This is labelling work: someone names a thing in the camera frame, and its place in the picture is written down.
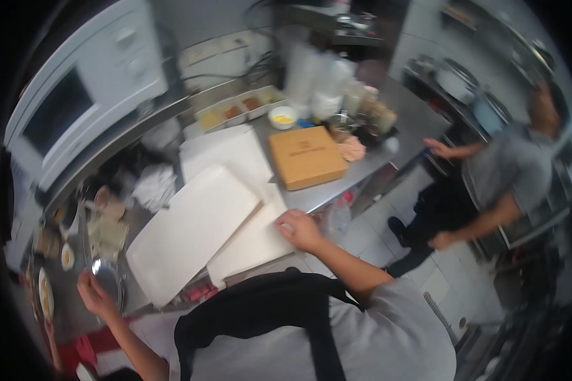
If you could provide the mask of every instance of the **apron strap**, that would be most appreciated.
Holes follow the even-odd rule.
[[[345,381],[332,336],[329,296],[360,306],[345,295],[343,283],[295,271],[263,274],[222,290],[175,327],[181,380],[190,380],[192,358],[218,335],[251,338],[285,325],[305,329],[318,381]]]

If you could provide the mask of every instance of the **gray t-shirt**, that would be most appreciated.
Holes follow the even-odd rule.
[[[480,211],[491,208],[511,191],[522,214],[537,207],[551,185],[551,145],[546,135],[520,123],[494,135],[494,139],[462,165],[468,193]]]
[[[456,354],[449,335],[412,280],[378,286],[366,312],[330,298],[330,324],[345,378],[452,381]],[[180,380],[177,355],[170,380]],[[286,326],[239,339],[218,336],[195,352],[193,381],[314,381],[309,340]]]

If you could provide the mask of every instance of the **man in gray shirt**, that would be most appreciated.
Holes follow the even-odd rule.
[[[512,123],[489,144],[449,148],[425,139],[436,156],[463,160],[462,172],[419,193],[409,226],[396,217],[388,220],[401,245],[411,248],[386,268],[390,275],[400,277],[435,249],[483,237],[541,203],[551,183],[551,144],[568,119],[557,85],[540,83],[530,95],[528,114],[530,125]]]

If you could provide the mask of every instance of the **brown pizza box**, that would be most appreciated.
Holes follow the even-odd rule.
[[[340,179],[348,169],[323,126],[271,135],[269,147],[277,175],[288,190]]]

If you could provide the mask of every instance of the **tiled floor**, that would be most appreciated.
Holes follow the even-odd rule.
[[[396,216],[404,223],[411,222],[415,216],[413,205],[417,193],[431,182],[424,169],[416,168],[401,185],[352,221],[341,246],[350,254],[378,267],[403,258],[409,249],[400,246],[386,221],[388,217]],[[290,266],[303,272],[334,277],[323,263],[307,253],[297,253],[251,272],[247,277],[283,271]],[[435,252],[405,277],[411,278],[420,292],[430,293],[453,331],[462,335],[464,331],[458,327],[462,318],[475,322],[504,318],[489,268],[490,264],[476,261],[466,243],[459,243],[446,251]],[[173,332],[178,317],[178,313],[145,316],[132,323],[132,329],[155,352],[169,358],[175,351]],[[98,355],[100,376],[123,366],[131,367],[131,363],[122,351]]]

